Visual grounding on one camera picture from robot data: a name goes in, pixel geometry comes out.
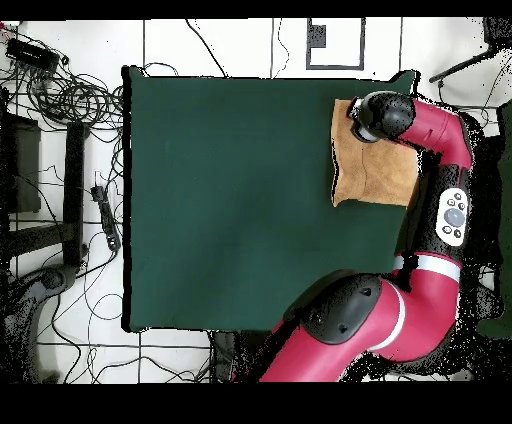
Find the tan towel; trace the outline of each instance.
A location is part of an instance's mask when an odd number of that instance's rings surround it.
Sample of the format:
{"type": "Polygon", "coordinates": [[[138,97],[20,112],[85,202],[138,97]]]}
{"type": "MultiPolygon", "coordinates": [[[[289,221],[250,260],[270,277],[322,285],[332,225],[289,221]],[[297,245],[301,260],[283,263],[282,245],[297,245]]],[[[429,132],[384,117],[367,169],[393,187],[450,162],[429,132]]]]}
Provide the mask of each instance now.
{"type": "Polygon", "coordinates": [[[335,173],[332,203],[362,202],[407,206],[418,176],[416,150],[389,140],[363,143],[350,132],[349,100],[336,100],[331,140],[335,173]]]}

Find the green table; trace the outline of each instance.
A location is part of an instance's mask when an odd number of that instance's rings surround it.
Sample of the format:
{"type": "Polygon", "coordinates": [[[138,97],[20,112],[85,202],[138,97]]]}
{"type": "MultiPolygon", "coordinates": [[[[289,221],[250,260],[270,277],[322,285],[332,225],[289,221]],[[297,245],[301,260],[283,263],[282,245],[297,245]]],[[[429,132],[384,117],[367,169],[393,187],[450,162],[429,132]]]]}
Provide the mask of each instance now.
{"type": "Polygon", "coordinates": [[[149,78],[124,68],[132,148],[124,327],[269,330],[328,272],[390,271],[405,208],[332,206],[331,119],[335,99],[409,93],[415,76],[149,78]]]}

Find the white floor tile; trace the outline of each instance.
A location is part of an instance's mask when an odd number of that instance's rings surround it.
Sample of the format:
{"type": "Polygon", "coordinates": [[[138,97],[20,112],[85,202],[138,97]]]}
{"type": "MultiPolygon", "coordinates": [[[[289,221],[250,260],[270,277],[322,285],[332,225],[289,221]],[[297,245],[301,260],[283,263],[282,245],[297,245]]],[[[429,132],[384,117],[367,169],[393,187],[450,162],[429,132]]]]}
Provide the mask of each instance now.
{"type": "MultiPolygon", "coordinates": [[[[202,367],[208,366],[209,349],[162,349],[144,348],[142,355],[153,359],[160,366],[174,373],[182,373],[182,379],[193,380],[202,367]]],[[[181,382],[175,374],[158,368],[149,360],[143,360],[141,365],[142,383],[181,382]]]]}
{"type": "MultiPolygon", "coordinates": [[[[270,19],[190,19],[189,22],[205,39],[228,75],[268,76],[270,19]]],[[[146,21],[146,64],[151,62],[170,64],[179,75],[222,76],[185,19],[146,21]]],[[[170,75],[170,71],[161,66],[152,66],[148,72],[170,75]]]]}
{"type": "Polygon", "coordinates": [[[150,329],[142,333],[144,345],[210,346],[204,331],[150,329]]]}
{"type": "MultiPolygon", "coordinates": [[[[482,18],[404,18],[402,69],[421,72],[418,91],[434,100],[439,100],[437,82],[428,79],[439,72],[463,62],[487,50],[483,41],[482,18]]],[[[493,82],[510,52],[502,52],[495,58],[470,66],[444,79],[443,100],[455,105],[483,106],[493,82]]],[[[504,72],[489,101],[490,106],[499,106],[510,99],[511,74],[504,72]]],[[[471,113],[485,123],[480,113],[471,113]]],[[[494,111],[490,120],[495,121],[494,111]]],[[[489,124],[486,135],[498,133],[497,125],[489,124]]]]}

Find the red robot arm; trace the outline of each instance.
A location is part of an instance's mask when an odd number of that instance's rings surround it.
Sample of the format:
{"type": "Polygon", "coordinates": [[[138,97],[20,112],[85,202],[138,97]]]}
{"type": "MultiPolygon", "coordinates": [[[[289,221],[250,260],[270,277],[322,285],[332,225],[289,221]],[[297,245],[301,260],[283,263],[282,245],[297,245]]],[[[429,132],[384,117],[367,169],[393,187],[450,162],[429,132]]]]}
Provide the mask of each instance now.
{"type": "Polygon", "coordinates": [[[315,283],[274,329],[249,381],[337,381],[367,350],[414,361],[439,346],[455,323],[471,208],[472,152],[464,121],[393,92],[355,99],[348,118],[363,142],[387,138],[413,145],[438,153],[440,163],[417,181],[392,272],[338,271],[315,283]]]}

